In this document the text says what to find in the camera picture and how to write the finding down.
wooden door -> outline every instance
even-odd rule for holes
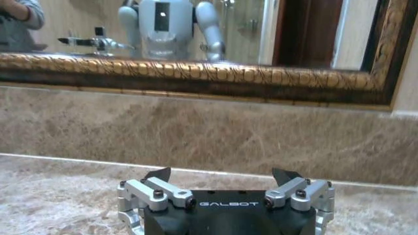
[[[330,67],[343,0],[280,0],[274,66]]]

mirror frame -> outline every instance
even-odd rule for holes
[[[0,85],[390,110],[417,0],[379,0],[359,71],[0,53]]]

beige marble wall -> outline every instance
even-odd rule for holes
[[[418,183],[418,121],[386,113],[0,89],[0,152]]]

bolt head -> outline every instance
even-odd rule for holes
[[[195,206],[196,206],[196,199],[191,197],[186,201],[186,210],[194,209]]]
[[[154,194],[152,195],[154,195],[155,199],[159,199],[159,198],[164,197],[164,192],[163,192],[163,190],[156,189],[156,190],[154,190]]]
[[[272,206],[274,206],[274,204],[272,204],[271,199],[270,199],[270,198],[266,198],[266,199],[264,199],[264,207],[266,207],[268,210],[271,210],[271,209],[272,209]]]
[[[296,197],[306,198],[306,191],[302,189],[298,189],[295,192]]]

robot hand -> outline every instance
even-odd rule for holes
[[[272,169],[271,190],[188,190],[171,169],[118,186],[119,219],[131,235],[323,235],[334,219],[334,187]]]

